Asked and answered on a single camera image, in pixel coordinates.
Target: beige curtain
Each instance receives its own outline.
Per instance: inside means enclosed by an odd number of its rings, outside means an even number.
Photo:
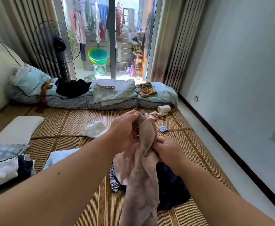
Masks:
[[[164,0],[150,81],[178,91],[207,0]]]
[[[46,20],[57,20],[53,0],[0,0],[0,30],[4,43],[25,62],[57,78],[58,65],[38,53],[33,40],[35,28]]]

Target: electrical cord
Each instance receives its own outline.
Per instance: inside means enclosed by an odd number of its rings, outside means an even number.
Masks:
[[[13,55],[10,53],[10,51],[8,50],[8,48],[0,41],[0,43],[5,47],[5,49],[7,50],[7,52],[11,55],[11,57],[12,58],[14,58],[13,57]],[[15,60],[15,62],[17,62],[17,64],[21,67],[21,65],[19,64],[19,62],[14,58],[14,60]]]

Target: bamboo mat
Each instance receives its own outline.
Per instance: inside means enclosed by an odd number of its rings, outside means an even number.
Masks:
[[[108,127],[114,118],[129,110],[87,110],[87,109],[54,109],[47,108],[40,114],[35,112],[36,107],[23,105],[8,105],[0,112],[0,131],[17,116],[42,116],[44,122],[36,129],[33,137],[80,135],[87,124],[94,121],[103,121]],[[232,191],[237,192],[223,173],[208,149],[185,120],[183,115],[173,107],[165,121],[155,121],[156,126],[163,125],[171,132],[160,133],[158,136],[170,136],[182,147],[185,155],[194,163],[207,170]],[[79,148],[90,142],[89,137],[43,138],[30,141],[27,151],[34,159],[37,172],[41,171],[50,152]],[[124,192],[113,193],[110,189],[109,176],[106,174],[99,188],[90,200],[86,209],[76,222],[76,226],[98,225],[117,226],[120,218]],[[193,199],[169,211],[158,212],[159,226],[208,225],[200,213]]]

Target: baseboard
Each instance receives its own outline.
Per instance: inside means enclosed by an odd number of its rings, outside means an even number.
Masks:
[[[237,155],[237,153],[222,139],[222,137],[209,125],[208,122],[187,102],[187,100],[178,94],[182,102],[192,111],[192,113],[200,120],[200,122],[207,128],[213,137],[222,145],[222,147],[229,153],[229,155],[236,161],[236,163],[245,171],[251,180],[260,188],[266,197],[275,206],[275,194],[268,188],[268,186],[251,170],[251,168]]]

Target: fan grille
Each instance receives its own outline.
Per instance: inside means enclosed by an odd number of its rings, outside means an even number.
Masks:
[[[63,52],[64,61],[57,60],[53,45],[55,37],[61,38],[66,49]],[[55,63],[69,63],[80,53],[80,40],[75,31],[63,22],[49,20],[39,24],[34,30],[34,43],[37,51],[46,59]]]

